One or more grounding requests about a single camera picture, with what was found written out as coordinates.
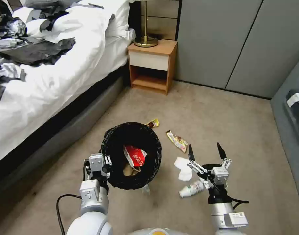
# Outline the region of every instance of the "pillow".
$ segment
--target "pillow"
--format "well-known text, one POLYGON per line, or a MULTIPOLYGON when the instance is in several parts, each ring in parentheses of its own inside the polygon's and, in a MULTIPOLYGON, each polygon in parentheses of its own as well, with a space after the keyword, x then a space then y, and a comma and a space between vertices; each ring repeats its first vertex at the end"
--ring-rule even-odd
POLYGON ((129 0, 82 0, 80 4, 95 4, 103 6, 116 17, 111 21, 106 30, 106 37, 125 35, 129 29, 129 0))

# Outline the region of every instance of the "cable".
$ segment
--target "cable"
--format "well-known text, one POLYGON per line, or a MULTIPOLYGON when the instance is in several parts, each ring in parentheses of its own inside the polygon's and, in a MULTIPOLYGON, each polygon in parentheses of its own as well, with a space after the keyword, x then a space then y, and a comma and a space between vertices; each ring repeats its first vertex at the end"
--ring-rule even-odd
POLYGON ((67 196, 82 199, 81 196, 74 195, 74 194, 64 194, 64 195, 61 195, 61 196, 57 199, 57 202, 56 202, 56 211, 57 211, 58 222, 59 222, 59 226, 60 226, 60 230, 61 230, 62 235, 65 235, 65 231, 64 231, 63 224, 62 224, 62 220, 61 220, 61 215, 60 215, 60 210, 59 210, 59 201, 60 201, 61 198, 63 198, 63 197, 67 197, 67 196))
POLYGON ((83 179, 82 181, 85 181, 85 164, 83 164, 83 179))
MULTIPOLYGON (((218 190, 218 192, 221 192, 221 190, 217 187, 217 185, 214 183, 213 179, 209 179, 209 181, 214 185, 214 187, 218 190)), ((235 209, 238 205, 240 204, 248 204, 250 203, 249 201, 243 201, 243 200, 239 200, 239 199, 234 199, 233 197, 228 196, 228 198, 234 202, 237 202, 237 204, 235 204, 233 206, 233 209, 235 209)))

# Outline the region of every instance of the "nightstand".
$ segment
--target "nightstand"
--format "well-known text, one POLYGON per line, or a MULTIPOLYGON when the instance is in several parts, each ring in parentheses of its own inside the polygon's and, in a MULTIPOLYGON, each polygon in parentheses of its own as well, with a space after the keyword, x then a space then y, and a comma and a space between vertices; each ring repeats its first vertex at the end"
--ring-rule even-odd
POLYGON ((160 40, 154 47, 130 45, 131 87, 168 94, 173 77, 177 41, 160 40))

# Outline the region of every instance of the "trash can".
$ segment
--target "trash can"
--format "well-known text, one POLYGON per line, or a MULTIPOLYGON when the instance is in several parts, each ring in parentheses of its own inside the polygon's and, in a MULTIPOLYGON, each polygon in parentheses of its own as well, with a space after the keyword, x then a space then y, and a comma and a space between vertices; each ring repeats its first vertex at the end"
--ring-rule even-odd
POLYGON ((161 163, 161 143, 155 132, 147 125, 127 122, 106 131, 100 152, 112 161, 108 182, 121 189, 138 189, 148 184, 156 175, 161 163), (147 153, 141 171, 133 176, 123 175, 128 164, 123 148, 132 145, 147 153))

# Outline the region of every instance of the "beige carpet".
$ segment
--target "beige carpet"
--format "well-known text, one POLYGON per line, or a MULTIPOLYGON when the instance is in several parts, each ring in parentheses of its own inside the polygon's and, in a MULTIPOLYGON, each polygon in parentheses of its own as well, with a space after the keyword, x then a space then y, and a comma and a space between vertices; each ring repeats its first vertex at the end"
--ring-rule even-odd
MULTIPOLYGON (((60 234, 56 199, 78 194, 83 159, 100 149, 104 132, 123 122, 146 123, 154 118, 160 121, 155 128, 162 144, 160 170, 150 183, 150 195, 110 187, 108 215, 115 234, 146 227, 214 234, 208 193, 178 196, 186 183, 178 180, 173 163, 187 155, 167 138, 169 129, 192 144, 201 164, 220 162, 216 147, 220 142, 233 161, 229 195, 250 201, 237 208, 249 221, 244 232, 299 234, 299 197, 269 101, 181 82, 174 82, 168 96, 123 91, 84 138, 0 197, 0 234, 60 234)), ((66 198, 60 206, 67 229, 77 217, 80 200, 66 198)))

